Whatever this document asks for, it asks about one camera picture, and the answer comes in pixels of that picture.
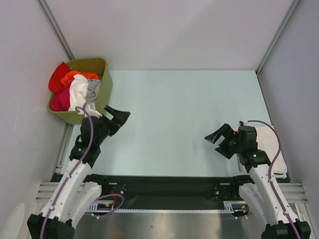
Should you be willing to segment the crimson red t shirt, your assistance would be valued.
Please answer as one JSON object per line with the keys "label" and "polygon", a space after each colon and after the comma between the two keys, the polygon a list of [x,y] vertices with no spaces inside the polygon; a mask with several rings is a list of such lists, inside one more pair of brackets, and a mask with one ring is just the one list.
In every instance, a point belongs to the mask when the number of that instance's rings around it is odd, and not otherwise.
{"label": "crimson red t shirt", "polygon": [[65,112],[70,108],[70,93],[69,87],[66,87],[56,96],[52,98],[49,103],[49,107],[54,112]]}

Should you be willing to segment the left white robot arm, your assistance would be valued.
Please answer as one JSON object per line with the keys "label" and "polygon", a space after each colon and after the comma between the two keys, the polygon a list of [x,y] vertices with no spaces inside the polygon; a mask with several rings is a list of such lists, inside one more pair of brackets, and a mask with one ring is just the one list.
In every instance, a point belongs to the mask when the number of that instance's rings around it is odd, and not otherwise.
{"label": "left white robot arm", "polygon": [[101,153],[101,144],[112,137],[127,122],[130,112],[105,106],[112,118],[99,113],[89,106],[76,106],[78,113],[84,113],[80,134],[69,156],[69,162],[51,198],[38,215],[31,214],[27,226],[33,239],[72,239],[81,218],[89,207],[102,199],[117,199],[119,205],[102,215],[91,213],[100,219],[117,211],[124,204],[122,194],[110,193],[110,186],[102,175],[94,175],[92,181],[85,178]]}

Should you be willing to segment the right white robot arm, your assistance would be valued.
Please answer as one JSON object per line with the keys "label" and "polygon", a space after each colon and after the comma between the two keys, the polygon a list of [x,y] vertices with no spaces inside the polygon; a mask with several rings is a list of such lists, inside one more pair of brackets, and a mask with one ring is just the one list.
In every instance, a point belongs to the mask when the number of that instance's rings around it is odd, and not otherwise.
{"label": "right white robot arm", "polygon": [[255,127],[240,122],[237,130],[225,123],[217,131],[205,137],[205,140],[216,143],[223,137],[215,149],[230,159],[237,155],[247,175],[233,177],[230,195],[243,199],[249,209],[265,225],[263,239],[308,239],[311,227],[301,221],[291,209],[273,172],[274,161],[267,153],[258,148],[258,133]]}

